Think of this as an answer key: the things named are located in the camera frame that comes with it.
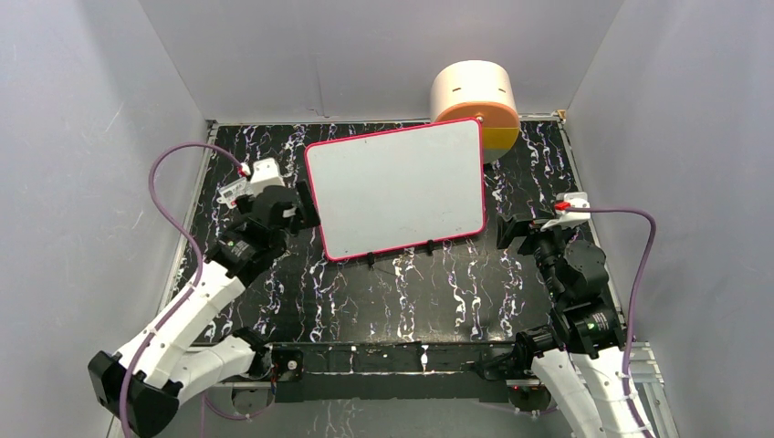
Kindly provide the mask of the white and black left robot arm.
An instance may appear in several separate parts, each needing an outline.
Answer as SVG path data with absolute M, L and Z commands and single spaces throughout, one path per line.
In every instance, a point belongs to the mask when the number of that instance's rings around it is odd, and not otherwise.
M 241 328 L 193 355 L 187 350 L 221 310 L 287 251 L 288 237 L 319 225 L 309 185 L 269 185 L 235 200 L 238 214 L 200 255 L 186 291 L 116 352 L 97 352 L 89 377 L 99 404 L 126 436 L 155 437 L 193 396 L 237 375 L 276 370 L 271 348 Z

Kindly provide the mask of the pink-framed whiteboard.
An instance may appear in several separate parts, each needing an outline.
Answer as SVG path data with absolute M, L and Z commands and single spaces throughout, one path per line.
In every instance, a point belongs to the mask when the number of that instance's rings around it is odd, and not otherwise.
M 486 226 L 483 128 L 452 120 L 309 145 L 325 256 L 341 261 Z

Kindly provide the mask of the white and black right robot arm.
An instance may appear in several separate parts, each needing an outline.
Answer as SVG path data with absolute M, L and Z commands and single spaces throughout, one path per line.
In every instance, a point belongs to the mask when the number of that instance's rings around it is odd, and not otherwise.
M 631 339 L 603 296 L 604 252 L 552 220 L 498 218 L 497 247 L 516 238 L 552 300 L 548 325 L 516 335 L 516 370 L 540 380 L 577 437 L 654 436 L 630 373 Z

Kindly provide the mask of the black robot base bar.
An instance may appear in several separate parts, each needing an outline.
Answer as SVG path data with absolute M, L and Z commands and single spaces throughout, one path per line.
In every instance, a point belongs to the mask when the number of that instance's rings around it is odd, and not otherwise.
M 280 402 L 359 399 L 544 404 L 508 341 L 282 343 L 269 349 Z

